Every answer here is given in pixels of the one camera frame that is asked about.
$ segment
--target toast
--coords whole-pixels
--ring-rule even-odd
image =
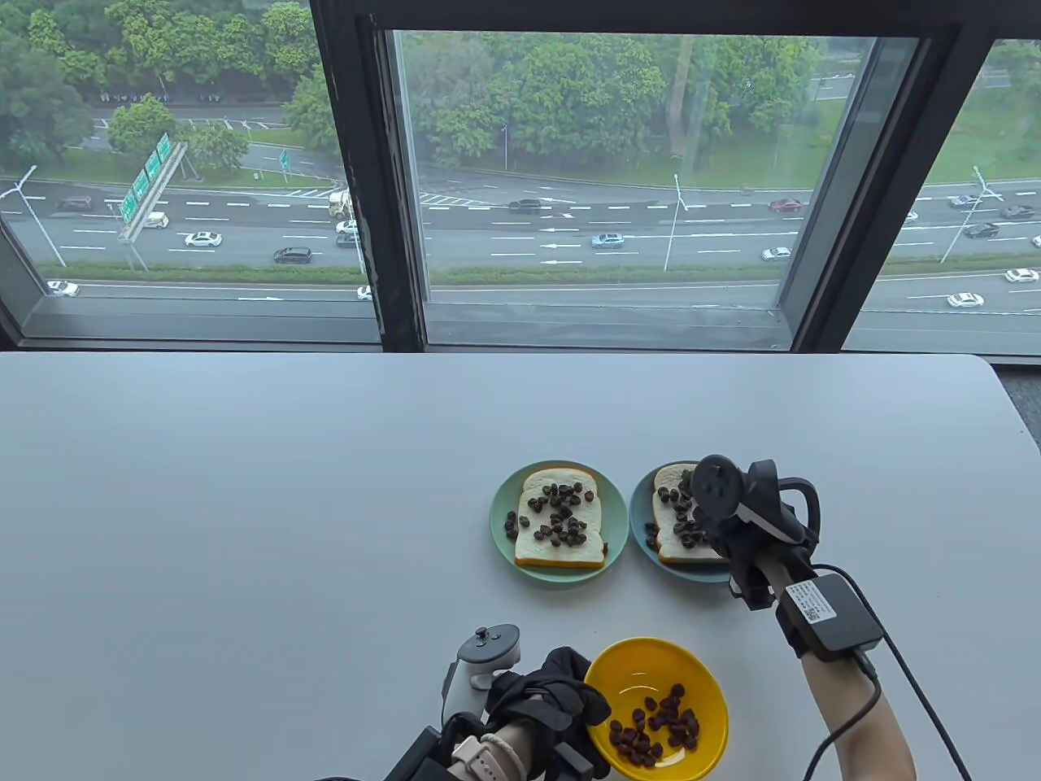
[[[712,550],[707,543],[695,543],[692,548],[685,548],[680,541],[680,535],[674,531],[674,527],[680,521],[676,507],[671,502],[663,502],[658,496],[658,488],[665,487],[669,490],[679,488],[680,479],[684,472],[693,471],[697,463],[671,463],[662,467],[658,474],[654,476],[654,490],[651,496],[651,506],[654,508],[654,521],[658,525],[658,558],[666,564],[690,564],[711,561],[722,561],[718,553]],[[684,520],[690,521],[693,518],[693,507],[683,513]]]
[[[565,502],[561,505],[570,510],[572,518],[585,524],[585,528],[579,530],[586,537],[581,544],[568,545],[558,535],[557,539],[560,539],[558,547],[553,545],[550,535],[545,535],[542,539],[535,537],[535,532],[540,532],[539,536],[542,536],[542,531],[552,529],[553,522],[550,515],[559,511],[559,508],[549,504],[550,495],[542,490],[542,486],[550,488],[554,483],[569,486],[582,483],[582,492],[579,495],[581,502],[578,504]],[[589,490],[593,494],[592,501],[585,499],[585,494]],[[532,507],[529,505],[530,500],[539,500],[545,504]],[[604,538],[601,536],[600,489],[592,475],[570,467],[535,472],[524,481],[520,501],[517,503],[517,517],[527,517],[531,522],[527,527],[523,523],[517,527],[513,560],[518,566],[567,566],[588,570],[604,566],[607,554],[604,551]],[[562,527],[564,530],[567,529],[567,521],[563,522]]]

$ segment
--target glass pane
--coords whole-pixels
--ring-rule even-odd
[[[584,324],[534,344],[623,333],[640,346],[787,349],[778,284],[870,40],[393,42],[431,342],[509,342],[509,322],[534,321]],[[467,332],[467,320],[481,327]],[[615,336],[599,342],[590,329],[605,324]]]
[[[1041,355],[1039,73],[991,49],[846,348]]]
[[[32,5],[0,4],[0,219],[55,296],[374,318],[306,4]]]

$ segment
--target green plate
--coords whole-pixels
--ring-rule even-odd
[[[510,510],[516,511],[524,481],[528,479],[529,475],[539,470],[560,467],[588,472],[596,481],[601,505],[601,536],[607,543],[607,561],[598,570],[572,570],[563,566],[517,566],[513,561],[513,540],[507,538],[504,528],[506,513]],[[618,556],[621,555],[621,549],[626,547],[629,539],[629,512],[626,509],[626,500],[621,498],[621,492],[596,470],[575,461],[539,461],[514,472],[503,481],[499,490],[496,492],[496,498],[491,500],[488,523],[491,527],[491,538],[496,540],[496,546],[503,554],[503,558],[517,571],[547,583],[580,583],[583,580],[596,577],[617,560]]]
[[[693,460],[688,458],[686,461],[669,461],[658,467],[658,469],[651,470],[644,475],[643,479],[636,484],[636,489],[633,490],[633,498],[629,501],[629,522],[633,527],[633,536],[639,543],[639,549],[659,569],[677,578],[690,580],[694,583],[727,583],[730,581],[730,568],[725,563],[666,564],[658,558],[657,553],[643,544],[644,537],[646,537],[643,525],[654,523],[654,507],[651,504],[654,476],[665,467],[674,463],[690,463]]]

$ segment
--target hand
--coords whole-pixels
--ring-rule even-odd
[[[604,778],[611,766],[589,738],[587,726],[605,722],[611,706],[592,686],[583,682],[589,660],[570,648],[558,648],[534,673],[504,673],[492,682],[486,710],[488,727],[522,723],[534,736],[532,766],[528,778],[545,772],[553,748],[566,742],[593,767],[593,777]]]

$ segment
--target yellow bowl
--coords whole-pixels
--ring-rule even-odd
[[[586,683],[601,691],[611,706],[611,719],[589,728],[592,741],[623,776],[636,781],[696,781],[711,773],[722,758],[730,734],[727,701],[708,667],[690,652],[656,637],[631,637],[596,657],[586,674]],[[665,753],[657,766],[637,767],[611,746],[611,720],[632,727],[633,710],[646,710],[645,698],[660,701],[677,683],[687,690],[681,710],[690,708],[701,723],[697,749],[691,752],[669,748],[665,728],[650,732],[652,740],[661,742]]]

